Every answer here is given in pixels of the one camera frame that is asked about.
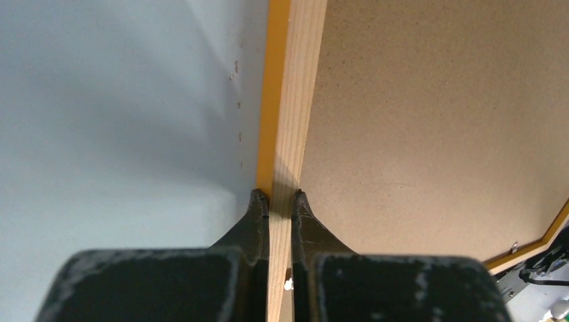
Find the brown cardboard backing board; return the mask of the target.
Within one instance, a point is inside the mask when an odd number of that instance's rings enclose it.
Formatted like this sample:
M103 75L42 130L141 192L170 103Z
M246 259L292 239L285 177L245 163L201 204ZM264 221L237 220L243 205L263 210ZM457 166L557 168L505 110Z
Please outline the brown cardboard backing board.
M568 2L329 1L298 321L568 312Z

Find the orange wooden picture frame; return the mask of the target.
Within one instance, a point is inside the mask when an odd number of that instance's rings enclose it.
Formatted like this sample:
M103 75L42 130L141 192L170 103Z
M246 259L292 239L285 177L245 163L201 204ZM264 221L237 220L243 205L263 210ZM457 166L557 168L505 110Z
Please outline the orange wooden picture frame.
M568 223L567 1L272 1L257 184L278 321L293 195L360 253L500 272Z

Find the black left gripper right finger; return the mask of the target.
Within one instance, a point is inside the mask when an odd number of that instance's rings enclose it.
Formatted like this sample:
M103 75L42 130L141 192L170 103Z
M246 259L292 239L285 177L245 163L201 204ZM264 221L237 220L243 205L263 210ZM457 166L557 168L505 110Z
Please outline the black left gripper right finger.
M509 321L494 278L459 256L357 254L295 193L295 321Z

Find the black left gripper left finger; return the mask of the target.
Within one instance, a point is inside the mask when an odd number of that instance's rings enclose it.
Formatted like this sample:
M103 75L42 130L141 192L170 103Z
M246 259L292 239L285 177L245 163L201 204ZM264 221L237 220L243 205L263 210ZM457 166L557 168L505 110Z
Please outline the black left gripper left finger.
M245 215L208 248L99 249L71 256L37 321L264 321L268 201L255 189Z

